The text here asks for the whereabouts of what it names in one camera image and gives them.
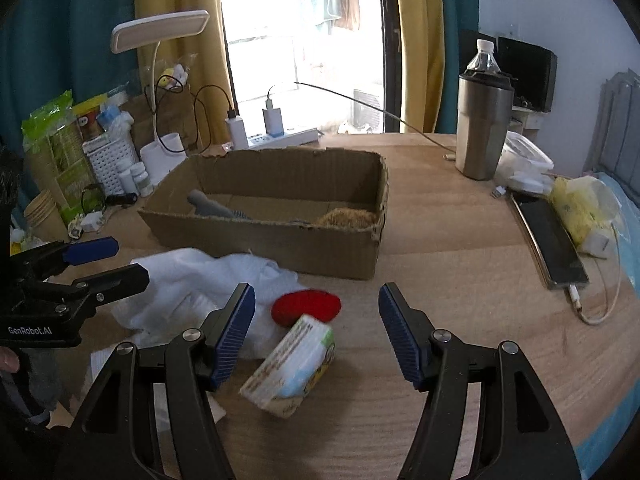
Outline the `person's hand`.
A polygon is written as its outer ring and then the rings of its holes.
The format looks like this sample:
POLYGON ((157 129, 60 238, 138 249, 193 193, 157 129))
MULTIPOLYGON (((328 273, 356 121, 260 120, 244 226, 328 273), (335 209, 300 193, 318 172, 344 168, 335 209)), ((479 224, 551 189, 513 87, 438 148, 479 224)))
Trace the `person's hand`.
POLYGON ((20 369, 20 359, 10 349, 0 348, 0 370, 10 374, 16 373, 20 369))

